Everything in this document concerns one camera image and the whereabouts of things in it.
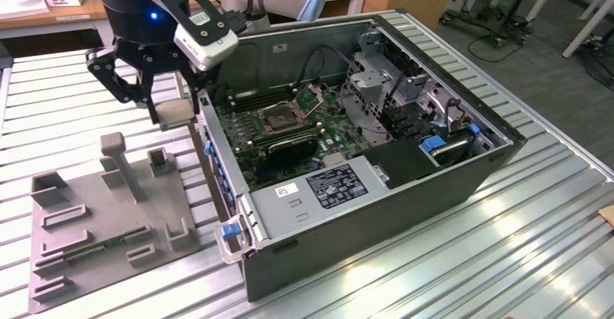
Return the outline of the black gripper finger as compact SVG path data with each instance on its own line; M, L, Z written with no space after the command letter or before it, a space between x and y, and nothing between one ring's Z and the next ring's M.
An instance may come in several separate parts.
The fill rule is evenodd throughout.
M189 60L187 57L179 53L179 51L169 51L168 56L171 61L179 71L189 89L189 98L192 103L192 112L197 114L200 112L200 104L199 104L199 92L200 88L200 78L197 72L192 71L192 67L189 64Z
M148 109L153 124L159 123L152 100L153 77L163 72L161 47L128 47L92 49L85 53L86 69L121 103L133 101ZM115 61L121 58L127 63L135 60L136 83L131 84L115 72Z

